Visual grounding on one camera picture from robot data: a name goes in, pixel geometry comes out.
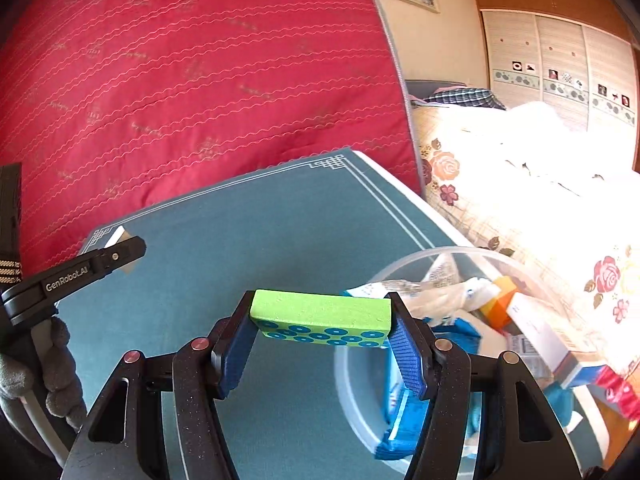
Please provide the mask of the grey gloved hand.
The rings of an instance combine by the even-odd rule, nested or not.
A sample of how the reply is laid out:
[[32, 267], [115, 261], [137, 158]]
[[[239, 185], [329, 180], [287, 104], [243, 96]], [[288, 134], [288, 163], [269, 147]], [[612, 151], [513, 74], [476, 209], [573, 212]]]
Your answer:
[[46, 388], [46, 408], [57, 418], [64, 419], [78, 432], [87, 417], [82, 387], [76, 374], [76, 362], [68, 343], [70, 332], [66, 324], [56, 316], [45, 322], [50, 328], [50, 344], [40, 360], [42, 373], [33, 372], [26, 364], [1, 356], [1, 409], [10, 424], [23, 434], [32, 434], [34, 427], [24, 410], [20, 397], [32, 390], [38, 377]]

